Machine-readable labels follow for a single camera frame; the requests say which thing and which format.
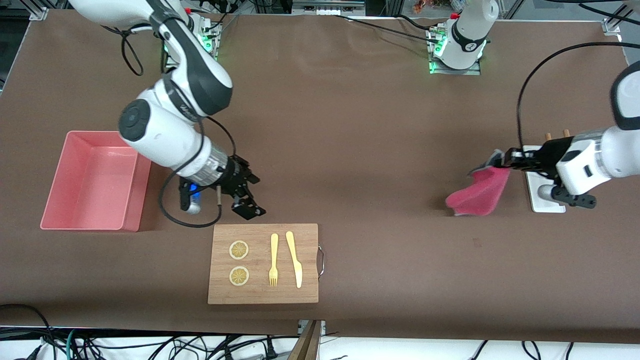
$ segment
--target brown table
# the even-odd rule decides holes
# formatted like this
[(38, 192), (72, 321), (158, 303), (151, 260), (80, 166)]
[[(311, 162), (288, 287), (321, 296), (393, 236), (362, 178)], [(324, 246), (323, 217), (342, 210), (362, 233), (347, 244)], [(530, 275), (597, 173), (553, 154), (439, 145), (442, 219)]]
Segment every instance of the brown table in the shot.
[[(420, 41), (335, 17), (235, 21), (219, 58), (234, 98), (216, 118), (262, 178), (252, 190), (268, 214), (252, 223), (317, 222), (326, 273), (318, 304), (210, 306), (212, 230), (160, 215), (165, 168), (152, 167), (139, 233), (38, 228), (67, 131), (116, 129), (159, 72), (150, 34), (132, 37), (145, 64), (137, 78), (118, 36), (51, 11), (31, 24), (0, 97), (0, 302), (75, 327), (291, 333), (319, 318), (344, 336), (637, 341), (640, 178), (593, 190), (593, 211), (532, 213), (516, 172), (488, 217), (444, 206), (470, 168), (516, 145), (529, 71), (564, 46), (605, 39), (588, 22), (499, 22), (491, 38), (482, 76), (436, 76)], [(624, 67), (619, 48), (549, 63), (525, 95), (525, 142), (610, 126), (609, 87)], [(166, 200), (179, 211), (174, 192)], [(229, 206), (221, 223), (243, 223)], [(0, 322), (37, 319), (7, 311)]]

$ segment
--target wooden cutting board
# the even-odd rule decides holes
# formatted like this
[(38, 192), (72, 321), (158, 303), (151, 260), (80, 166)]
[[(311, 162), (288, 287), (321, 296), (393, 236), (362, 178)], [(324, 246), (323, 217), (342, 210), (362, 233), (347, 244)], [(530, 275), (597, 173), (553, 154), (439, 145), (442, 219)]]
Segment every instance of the wooden cutting board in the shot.
[[(296, 287), (293, 261), (285, 233), (292, 231), (296, 256), (302, 264), (302, 286)], [(278, 285), (269, 286), (271, 234), (278, 234)], [(248, 253), (242, 259), (231, 257), (229, 248), (244, 241)], [(209, 304), (300, 304), (318, 302), (318, 225), (317, 224), (243, 224), (216, 225), (213, 230)], [(249, 271), (244, 285), (229, 279), (237, 266)]]

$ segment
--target pink towel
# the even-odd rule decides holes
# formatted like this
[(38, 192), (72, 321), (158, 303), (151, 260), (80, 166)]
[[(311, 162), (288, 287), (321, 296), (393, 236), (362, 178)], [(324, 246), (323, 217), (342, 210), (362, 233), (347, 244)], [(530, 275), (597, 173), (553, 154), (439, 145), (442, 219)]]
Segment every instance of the pink towel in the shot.
[(446, 200), (455, 215), (489, 215), (498, 205), (509, 179), (509, 168), (486, 167), (471, 173), (474, 182), (452, 193)]

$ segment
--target pink bin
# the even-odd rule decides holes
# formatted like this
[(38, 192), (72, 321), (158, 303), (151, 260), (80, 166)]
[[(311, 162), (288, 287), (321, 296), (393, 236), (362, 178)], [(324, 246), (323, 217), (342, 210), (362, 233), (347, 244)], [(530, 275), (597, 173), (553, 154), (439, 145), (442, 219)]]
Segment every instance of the pink bin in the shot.
[(40, 228), (138, 231), (150, 168), (117, 131), (69, 131)]

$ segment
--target lemon slice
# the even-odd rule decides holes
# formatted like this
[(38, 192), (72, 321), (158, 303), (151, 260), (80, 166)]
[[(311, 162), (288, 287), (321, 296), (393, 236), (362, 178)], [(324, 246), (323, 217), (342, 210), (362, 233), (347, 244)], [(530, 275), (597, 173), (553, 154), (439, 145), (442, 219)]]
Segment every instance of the lemon slice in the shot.
[(229, 247), (229, 255), (236, 260), (244, 259), (248, 253), (249, 245), (242, 240), (234, 241)]
[(235, 268), (231, 269), (231, 272), (229, 273), (229, 281), (231, 281), (233, 285), (242, 286), (246, 284), (248, 280), (249, 270), (247, 270), (244, 266), (236, 266)]

